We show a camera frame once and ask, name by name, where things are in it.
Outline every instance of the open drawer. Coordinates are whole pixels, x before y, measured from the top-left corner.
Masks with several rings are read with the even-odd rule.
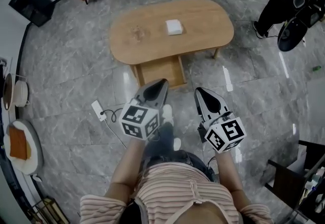
[[[168,80],[169,88],[175,88],[186,84],[180,56],[170,56],[132,65],[132,70],[137,78],[139,86],[162,78]]]

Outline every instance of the black and white cube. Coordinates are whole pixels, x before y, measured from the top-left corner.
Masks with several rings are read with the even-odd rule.
[[[237,146],[246,137],[246,131],[239,117],[210,126],[205,139],[218,153]]]
[[[146,140],[159,127],[159,111],[126,103],[119,123],[124,134]]]

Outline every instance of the striped shirt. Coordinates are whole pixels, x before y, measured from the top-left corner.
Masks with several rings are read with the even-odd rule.
[[[217,205],[229,224],[239,224],[230,192],[186,164],[162,163],[148,168],[139,176],[137,191],[135,200],[147,218],[142,223],[165,223],[189,202],[202,199]],[[82,224],[118,223],[126,208],[122,201],[94,195],[83,196],[80,206]],[[273,223],[263,204],[251,204],[240,212],[257,224]]]

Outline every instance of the wooden coffee table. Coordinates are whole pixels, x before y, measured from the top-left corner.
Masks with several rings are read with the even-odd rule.
[[[165,21],[178,19],[183,34],[169,36]],[[114,57],[129,64],[138,84],[166,78],[170,87],[186,84],[181,55],[227,45],[234,27],[211,0],[180,0],[140,7],[121,15],[110,30]]]

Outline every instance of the white side table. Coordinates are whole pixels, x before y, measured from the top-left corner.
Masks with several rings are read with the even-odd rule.
[[[16,107],[24,107],[26,104],[29,105],[28,98],[28,87],[26,78],[9,73],[6,76],[4,90],[3,90],[3,101],[5,110],[9,110],[12,105]]]

